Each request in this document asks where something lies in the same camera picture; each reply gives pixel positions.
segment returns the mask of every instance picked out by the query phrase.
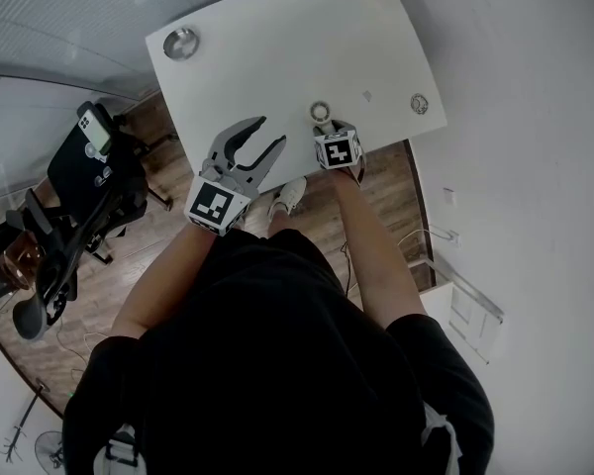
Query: brown leather object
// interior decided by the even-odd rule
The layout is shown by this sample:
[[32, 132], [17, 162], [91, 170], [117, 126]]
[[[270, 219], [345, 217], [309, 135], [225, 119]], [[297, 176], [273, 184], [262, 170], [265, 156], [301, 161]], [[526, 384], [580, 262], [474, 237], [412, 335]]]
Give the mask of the brown leather object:
[[0, 269], [14, 287], [29, 290], [36, 281], [44, 250], [31, 231], [22, 231], [0, 255]]

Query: white table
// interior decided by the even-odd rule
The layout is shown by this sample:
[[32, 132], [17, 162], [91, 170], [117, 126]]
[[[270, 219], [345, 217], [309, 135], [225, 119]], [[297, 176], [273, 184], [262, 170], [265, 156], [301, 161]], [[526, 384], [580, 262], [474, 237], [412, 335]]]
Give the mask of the white table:
[[[189, 27], [200, 47], [185, 61], [162, 50]], [[260, 191], [319, 170], [308, 110], [317, 100], [356, 125], [366, 151], [446, 125], [432, 72], [400, 0], [223, 0], [146, 39], [182, 145], [199, 171], [214, 136], [253, 116], [268, 120], [237, 154], [252, 163], [276, 138], [286, 148]], [[421, 93], [424, 115], [411, 108]]]

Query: white phone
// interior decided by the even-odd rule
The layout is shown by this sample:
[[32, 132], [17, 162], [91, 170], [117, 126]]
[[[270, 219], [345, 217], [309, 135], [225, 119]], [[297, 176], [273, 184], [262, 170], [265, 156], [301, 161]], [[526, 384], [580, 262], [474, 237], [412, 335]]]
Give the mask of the white phone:
[[79, 119], [79, 128], [88, 140], [95, 146], [95, 149], [102, 154], [108, 151], [110, 134], [99, 123], [92, 111], [86, 111]]

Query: electrical socket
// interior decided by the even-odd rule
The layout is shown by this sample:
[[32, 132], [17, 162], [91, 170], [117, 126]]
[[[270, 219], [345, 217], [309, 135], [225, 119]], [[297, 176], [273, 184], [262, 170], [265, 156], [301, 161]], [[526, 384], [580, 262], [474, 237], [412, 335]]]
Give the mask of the electrical socket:
[[462, 248], [462, 237], [456, 231], [446, 231], [446, 233], [451, 237], [448, 241], [451, 246], [455, 246], [457, 249]]

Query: white strap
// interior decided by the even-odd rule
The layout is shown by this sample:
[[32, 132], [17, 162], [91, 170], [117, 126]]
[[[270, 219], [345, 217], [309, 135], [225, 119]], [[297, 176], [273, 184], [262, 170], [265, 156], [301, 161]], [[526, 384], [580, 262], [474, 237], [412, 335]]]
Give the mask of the white strap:
[[457, 459], [462, 455], [462, 451], [457, 444], [457, 437], [455, 436], [455, 429], [451, 423], [446, 419], [446, 416], [441, 416], [432, 407], [425, 403], [425, 419], [427, 426], [420, 436], [420, 441], [423, 446], [427, 443], [429, 435], [434, 428], [445, 428], [451, 438], [451, 450], [448, 455], [448, 463], [446, 464], [445, 475], [459, 475], [459, 466]]

